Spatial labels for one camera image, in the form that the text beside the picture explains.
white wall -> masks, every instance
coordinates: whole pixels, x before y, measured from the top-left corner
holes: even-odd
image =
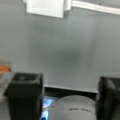
[[[42,72],[47,86],[96,92],[119,76],[120,16],[73,9],[64,19],[29,15],[22,0],[0,1],[0,59],[13,71]]]

white surface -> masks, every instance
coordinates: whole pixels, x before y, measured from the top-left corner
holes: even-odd
[[[65,0],[65,5],[64,5],[64,10],[65,11],[69,11],[69,10],[71,10],[71,8],[72,8],[72,1],[73,0]]]
[[[26,14],[24,5],[0,0],[0,59],[13,71],[88,92],[97,92],[102,75],[120,77],[120,16],[73,8],[56,19]]]
[[[49,109],[49,120],[95,120],[95,102],[83,96],[67,96]]]
[[[27,12],[62,18],[64,0],[27,0]]]

black object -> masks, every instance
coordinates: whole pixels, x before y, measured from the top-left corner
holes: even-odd
[[[120,120],[120,78],[101,77],[98,92],[97,120]]]
[[[5,96],[11,120],[39,120],[43,104],[43,75],[16,73]]]

gray wall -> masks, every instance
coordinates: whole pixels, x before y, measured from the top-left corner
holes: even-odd
[[[0,59],[44,73],[46,86],[96,92],[99,76],[119,76],[120,16],[74,8],[57,19],[0,0]]]

